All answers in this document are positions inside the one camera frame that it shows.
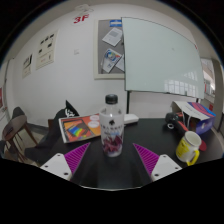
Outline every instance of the white card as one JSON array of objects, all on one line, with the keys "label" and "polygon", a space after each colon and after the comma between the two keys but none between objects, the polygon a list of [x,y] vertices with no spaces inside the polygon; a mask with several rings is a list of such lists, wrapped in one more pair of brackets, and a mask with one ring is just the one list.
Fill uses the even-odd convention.
[{"label": "white card", "polygon": [[122,33],[122,30],[113,28],[102,40],[115,47],[121,40]]},{"label": "white card", "polygon": [[120,58],[121,54],[109,48],[103,60],[103,70],[109,73]]}]

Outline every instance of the paper sheet on wall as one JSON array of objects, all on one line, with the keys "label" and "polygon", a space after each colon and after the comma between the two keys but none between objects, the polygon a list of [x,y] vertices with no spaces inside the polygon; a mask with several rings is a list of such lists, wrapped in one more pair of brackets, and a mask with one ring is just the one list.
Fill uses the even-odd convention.
[{"label": "paper sheet on wall", "polygon": [[25,78],[31,73],[31,62],[32,62],[32,54],[26,58],[26,60],[23,63],[23,75],[22,77]]},{"label": "paper sheet on wall", "polygon": [[110,21],[110,27],[112,26],[118,26],[118,27],[122,27],[122,21],[121,19],[114,19]]},{"label": "paper sheet on wall", "polygon": [[115,66],[124,71],[124,54]]},{"label": "paper sheet on wall", "polygon": [[104,56],[103,70],[109,73],[120,58],[121,54],[109,48]]},{"label": "paper sheet on wall", "polygon": [[37,52],[36,69],[39,69],[45,65],[54,62],[55,43],[57,38],[58,30],[49,33],[43,37],[39,42]]},{"label": "paper sheet on wall", "polygon": [[115,47],[121,40],[122,33],[122,30],[113,28],[102,40]]}]

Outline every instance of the cup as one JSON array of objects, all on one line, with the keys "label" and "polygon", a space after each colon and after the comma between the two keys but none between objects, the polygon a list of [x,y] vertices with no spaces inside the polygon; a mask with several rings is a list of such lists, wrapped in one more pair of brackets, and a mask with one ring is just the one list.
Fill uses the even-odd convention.
[{"label": "cup", "polygon": [[195,164],[200,155],[198,149],[201,143],[202,141],[198,134],[193,131],[185,132],[176,149],[177,158],[187,163],[188,166]]}]

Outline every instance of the pink object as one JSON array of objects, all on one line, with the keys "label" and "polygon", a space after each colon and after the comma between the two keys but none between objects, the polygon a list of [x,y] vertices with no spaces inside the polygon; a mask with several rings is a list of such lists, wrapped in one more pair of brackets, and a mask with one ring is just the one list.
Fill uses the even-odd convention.
[{"label": "pink object", "polygon": [[203,140],[201,140],[201,145],[200,145],[199,149],[201,151],[205,151],[207,149],[207,145]]},{"label": "pink object", "polygon": [[86,143],[85,145],[79,146],[78,148],[75,148],[64,155],[65,160],[68,163],[70,170],[72,171],[72,174],[74,174],[77,170],[89,145],[90,143]]},{"label": "pink object", "polygon": [[136,148],[146,171],[148,172],[149,176],[151,176],[151,173],[157,161],[159,160],[159,155],[135,143],[133,143],[133,145]]}]

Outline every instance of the water bottle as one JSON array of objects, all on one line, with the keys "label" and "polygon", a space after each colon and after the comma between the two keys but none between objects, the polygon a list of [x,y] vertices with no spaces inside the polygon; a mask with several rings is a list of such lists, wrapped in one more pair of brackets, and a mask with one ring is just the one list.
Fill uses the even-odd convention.
[{"label": "water bottle", "polygon": [[115,157],[122,152],[124,113],[117,105],[117,95],[106,95],[105,102],[99,112],[102,147],[107,156]]}]

